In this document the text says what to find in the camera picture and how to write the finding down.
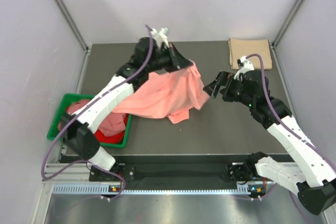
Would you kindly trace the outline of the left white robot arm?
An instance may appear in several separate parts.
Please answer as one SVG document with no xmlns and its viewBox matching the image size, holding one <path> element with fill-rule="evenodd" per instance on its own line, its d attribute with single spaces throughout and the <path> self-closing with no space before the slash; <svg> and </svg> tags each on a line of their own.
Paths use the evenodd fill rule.
<svg viewBox="0 0 336 224">
<path fill-rule="evenodd" d="M 130 60 L 122 65 L 110 82 L 80 110 L 61 117 L 61 137 L 81 159 L 101 169 L 107 180 L 119 174 L 116 160 L 95 137 L 99 125 L 124 99 L 134 94 L 149 79 L 151 72 L 180 71 L 193 65 L 169 42 L 157 44 L 150 37 L 141 38 Z"/>
</svg>

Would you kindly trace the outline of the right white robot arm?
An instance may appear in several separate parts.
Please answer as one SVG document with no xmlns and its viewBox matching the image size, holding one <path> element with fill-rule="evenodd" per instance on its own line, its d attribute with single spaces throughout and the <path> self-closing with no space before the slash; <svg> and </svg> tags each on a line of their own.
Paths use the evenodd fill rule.
<svg viewBox="0 0 336 224">
<path fill-rule="evenodd" d="M 245 160 L 248 178 L 273 180 L 296 195 L 314 215 L 335 204 L 335 168 L 304 135 L 290 109 L 270 95 L 263 71 L 237 74 L 220 71 L 203 90 L 211 98 L 221 94 L 225 102 L 239 102 L 248 107 L 253 119 L 285 148 L 300 169 L 295 171 L 258 152 Z"/>
</svg>

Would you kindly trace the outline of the salmon pink t shirt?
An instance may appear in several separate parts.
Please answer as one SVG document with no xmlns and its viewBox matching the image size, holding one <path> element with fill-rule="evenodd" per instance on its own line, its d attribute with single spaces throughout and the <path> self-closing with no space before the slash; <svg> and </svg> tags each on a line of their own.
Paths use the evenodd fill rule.
<svg viewBox="0 0 336 224">
<path fill-rule="evenodd" d="M 190 110 L 200 110 L 209 99 L 197 66 L 171 73 L 149 74 L 149 79 L 134 94 L 112 111 L 147 119 L 168 118 L 173 124 L 190 118 Z"/>
</svg>

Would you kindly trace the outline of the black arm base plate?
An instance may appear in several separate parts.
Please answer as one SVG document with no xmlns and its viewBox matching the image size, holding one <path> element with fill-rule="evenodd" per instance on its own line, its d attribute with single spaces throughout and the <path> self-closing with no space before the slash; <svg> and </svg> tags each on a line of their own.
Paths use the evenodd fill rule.
<svg viewBox="0 0 336 224">
<path fill-rule="evenodd" d="M 126 163 L 111 169 L 126 189 L 235 189 L 252 180 L 225 163 Z"/>
</svg>

